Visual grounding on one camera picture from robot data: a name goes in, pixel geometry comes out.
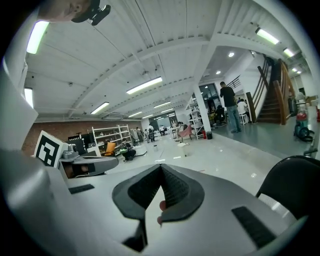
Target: pink chair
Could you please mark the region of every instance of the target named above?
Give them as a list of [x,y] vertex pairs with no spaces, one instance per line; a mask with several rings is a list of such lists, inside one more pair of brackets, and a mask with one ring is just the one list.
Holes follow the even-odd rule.
[[184,129],[183,131],[179,131],[179,136],[181,137],[182,139],[182,142],[184,142],[184,137],[188,136],[190,137],[190,139],[192,140],[191,138],[191,135],[193,134],[192,133],[192,128],[191,128],[191,124],[188,125],[188,127],[186,129]]

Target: glossy white floor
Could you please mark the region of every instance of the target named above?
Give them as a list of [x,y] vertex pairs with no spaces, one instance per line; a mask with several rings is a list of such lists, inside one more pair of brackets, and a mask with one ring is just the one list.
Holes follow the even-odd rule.
[[[190,155],[187,157],[177,146],[178,142],[170,138],[170,135],[158,137],[155,142],[144,142],[143,145],[147,149],[145,156],[129,162],[123,162],[124,158],[120,156],[119,165],[107,173],[128,171],[157,163],[170,164],[232,181],[255,195],[270,169],[281,160],[274,155],[218,134],[214,134],[211,140],[187,139],[185,142],[190,144],[187,150]],[[164,193],[160,188],[146,210],[149,243],[156,239],[161,231],[157,217],[161,215],[159,203],[164,199]],[[288,211],[279,203],[266,197],[262,197],[262,200],[281,214],[285,221],[290,223],[293,221],[291,214],[288,214]]]

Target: stool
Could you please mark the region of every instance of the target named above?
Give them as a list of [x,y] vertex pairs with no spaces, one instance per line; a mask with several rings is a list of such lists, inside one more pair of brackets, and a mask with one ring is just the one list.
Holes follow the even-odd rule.
[[246,113],[243,114],[239,114],[239,118],[240,118],[240,123],[245,125],[248,123],[248,117]]

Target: stair railing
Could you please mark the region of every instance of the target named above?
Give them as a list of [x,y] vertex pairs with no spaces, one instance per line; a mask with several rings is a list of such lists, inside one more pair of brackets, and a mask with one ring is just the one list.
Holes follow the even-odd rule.
[[228,83],[226,86],[231,87],[232,89],[237,88],[238,86],[241,85],[240,79],[239,79],[240,75],[238,77],[236,77],[235,79],[233,79],[230,83]]
[[253,96],[251,95],[250,92],[246,93],[247,102],[250,108],[251,119],[253,123],[257,121],[256,109],[260,102],[261,96],[264,90],[266,90],[267,92],[269,88],[269,83],[267,81],[269,66],[270,66],[269,63],[265,58],[263,62],[263,67],[261,68],[261,66],[258,66],[258,70],[260,72],[260,78],[258,81],[258,85],[256,86],[255,91],[253,93]]
[[281,124],[285,125],[287,123],[288,117],[290,117],[289,111],[289,95],[295,96],[295,91],[288,74],[288,70],[284,62],[279,59],[280,67],[280,81],[273,81],[273,86],[280,106],[280,120]]

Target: white shelving unit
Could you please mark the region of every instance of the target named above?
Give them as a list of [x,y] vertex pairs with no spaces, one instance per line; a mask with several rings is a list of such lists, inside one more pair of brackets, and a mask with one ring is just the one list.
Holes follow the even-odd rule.
[[105,142],[114,142],[116,143],[115,148],[118,149],[122,143],[123,139],[129,138],[131,143],[133,143],[128,125],[120,126],[117,125],[115,127],[107,127],[107,128],[98,128],[94,129],[92,127],[92,133],[94,142],[98,147],[105,145]]
[[193,101],[191,98],[189,103],[186,105],[185,110],[189,110],[189,115],[191,114],[191,119],[189,119],[189,122],[193,122],[191,126],[194,128],[194,130],[192,130],[192,132],[194,132],[197,140],[199,140],[199,138],[203,137],[203,134],[198,134],[198,132],[204,127],[204,125],[201,123],[202,118],[199,117],[200,111],[196,109],[197,106],[198,103]]

